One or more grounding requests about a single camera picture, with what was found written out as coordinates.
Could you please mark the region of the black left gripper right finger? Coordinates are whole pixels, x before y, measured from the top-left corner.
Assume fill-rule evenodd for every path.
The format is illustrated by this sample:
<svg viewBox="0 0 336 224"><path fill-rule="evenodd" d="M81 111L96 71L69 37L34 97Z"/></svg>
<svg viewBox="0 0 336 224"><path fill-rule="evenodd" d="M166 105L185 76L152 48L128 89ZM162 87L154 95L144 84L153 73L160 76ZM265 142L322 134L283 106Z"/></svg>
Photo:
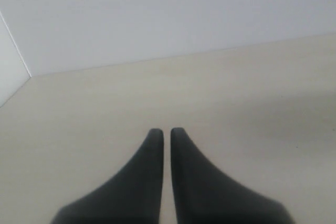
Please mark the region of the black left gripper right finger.
<svg viewBox="0 0 336 224"><path fill-rule="evenodd" d="M171 130L171 176L178 223L292 223L279 202L236 182L197 148L187 132Z"/></svg>

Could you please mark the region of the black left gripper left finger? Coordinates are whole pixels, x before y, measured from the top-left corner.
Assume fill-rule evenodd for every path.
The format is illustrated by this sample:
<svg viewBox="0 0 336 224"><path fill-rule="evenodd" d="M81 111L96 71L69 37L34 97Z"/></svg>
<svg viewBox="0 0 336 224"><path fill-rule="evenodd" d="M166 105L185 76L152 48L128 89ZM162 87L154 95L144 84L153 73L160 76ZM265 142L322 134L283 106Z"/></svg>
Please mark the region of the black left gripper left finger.
<svg viewBox="0 0 336 224"><path fill-rule="evenodd" d="M53 223L159 223L164 136L149 130L144 142L111 179L62 207Z"/></svg>

